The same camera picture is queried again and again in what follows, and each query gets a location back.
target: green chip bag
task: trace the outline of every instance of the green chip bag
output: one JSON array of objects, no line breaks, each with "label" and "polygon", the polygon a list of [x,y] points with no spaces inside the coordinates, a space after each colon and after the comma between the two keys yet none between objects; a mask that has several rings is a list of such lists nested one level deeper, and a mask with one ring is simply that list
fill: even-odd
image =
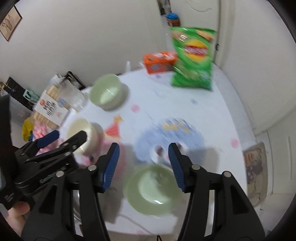
[{"label": "green chip bag", "polygon": [[174,64],[173,86],[211,90],[212,43],[215,31],[206,28],[171,27],[178,54]]}]

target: yellow circle logo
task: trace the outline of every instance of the yellow circle logo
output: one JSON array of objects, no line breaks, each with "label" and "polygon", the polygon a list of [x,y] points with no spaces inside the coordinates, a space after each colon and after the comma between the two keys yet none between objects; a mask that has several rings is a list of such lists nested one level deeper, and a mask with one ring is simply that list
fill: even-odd
[{"label": "yellow circle logo", "polygon": [[190,39],[185,43],[185,53],[192,60],[200,62],[208,55],[208,47],[199,40]]}]

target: framed picture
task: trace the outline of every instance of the framed picture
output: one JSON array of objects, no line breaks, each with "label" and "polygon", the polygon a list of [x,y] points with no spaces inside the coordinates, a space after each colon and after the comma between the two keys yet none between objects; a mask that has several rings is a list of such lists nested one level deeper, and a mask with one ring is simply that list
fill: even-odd
[{"label": "framed picture", "polygon": [[18,12],[15,6],[9,11],[4,20],[0,24],[0,32],[4,38],[8,41],[15,30],[16,26],[22,19],[22,16]]}]

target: floor mat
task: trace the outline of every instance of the floor mat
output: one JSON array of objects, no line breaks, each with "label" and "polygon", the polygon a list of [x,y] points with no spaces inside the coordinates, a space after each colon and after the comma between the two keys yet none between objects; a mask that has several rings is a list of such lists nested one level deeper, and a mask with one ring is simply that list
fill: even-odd
[{"label": "floor mat", "polygon": [[244,151],[247,172],[248,198],[255,207],[267,195],[267,159],[264,143],[261,142]]}]

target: metal screw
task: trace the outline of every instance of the metal screw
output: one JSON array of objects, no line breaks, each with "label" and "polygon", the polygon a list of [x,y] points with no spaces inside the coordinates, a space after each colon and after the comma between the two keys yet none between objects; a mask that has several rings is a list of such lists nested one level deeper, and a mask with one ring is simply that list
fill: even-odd
[{"label": "metal screw", "polygon": [[90,165],[87,169],[90,171],[94,171],[96,169],[96,165]]},{"label": "metal screw", "polygon": [[64,175],[64,172],[63,171],[58,171],[57,173],[56,173],[56,176],[57,177],[62,177]]},{"label": "metal screw", "polygon": [[191,167],[193,170],[196,170],[196,171],[200,169],[200,165],[198,164],[193,164]]},{"label": "metal screw", "polygon": [[225,177],[231,177],[231,173],[230,172],[224,172],[224,176]]}]

